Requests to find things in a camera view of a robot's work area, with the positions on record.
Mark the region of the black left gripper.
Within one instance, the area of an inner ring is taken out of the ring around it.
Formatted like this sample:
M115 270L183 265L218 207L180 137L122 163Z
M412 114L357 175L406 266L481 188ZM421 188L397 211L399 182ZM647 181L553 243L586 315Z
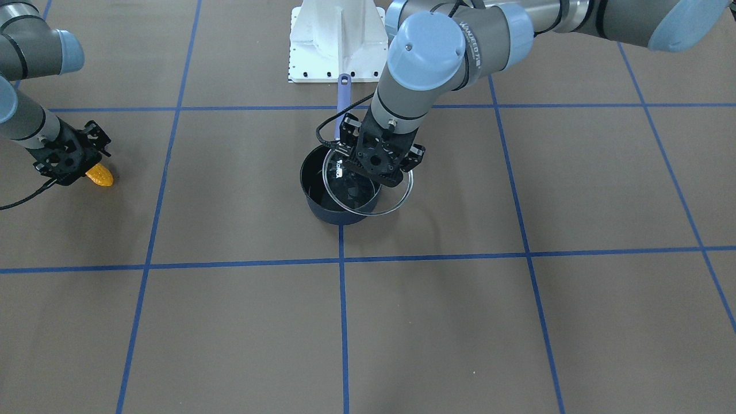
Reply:
M343 165L383 186L400 185L403 175L417 167L425 155L425 147L415 143L416 131L399 134L392 126L381 128L371 113L362 121L347 113L339 129L338 153Z

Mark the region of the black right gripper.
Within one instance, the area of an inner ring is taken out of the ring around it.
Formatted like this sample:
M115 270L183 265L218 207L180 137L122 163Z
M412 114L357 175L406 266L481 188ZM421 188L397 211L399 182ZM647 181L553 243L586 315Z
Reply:
M57 139L42 139L44 146L33 150L34 168L57 185L70 186L95 167L103 155L111 156L107 151L110 142L94 120L88 121L84 129L72 128L62 120Z

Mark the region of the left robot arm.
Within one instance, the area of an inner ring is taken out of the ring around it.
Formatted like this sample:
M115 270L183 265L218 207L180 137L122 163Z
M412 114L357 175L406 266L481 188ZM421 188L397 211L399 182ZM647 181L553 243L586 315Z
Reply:
M681 52L712 29L728 1L395 1L386 11L388 56L355 138L332 144L338 176L395 187L425 148L416 132L439 97L506 71L547 32Z

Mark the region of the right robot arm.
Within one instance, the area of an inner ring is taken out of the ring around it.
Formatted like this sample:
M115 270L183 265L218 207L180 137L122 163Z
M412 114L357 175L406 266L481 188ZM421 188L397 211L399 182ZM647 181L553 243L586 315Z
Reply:
M34 168L53 183L69 186L89 178L103 187L114 178L102 164L110 138L95 122L76 129L14 86L16 81L81 70L81 42L53 29L29 1L1 3L1 136L34 158Z

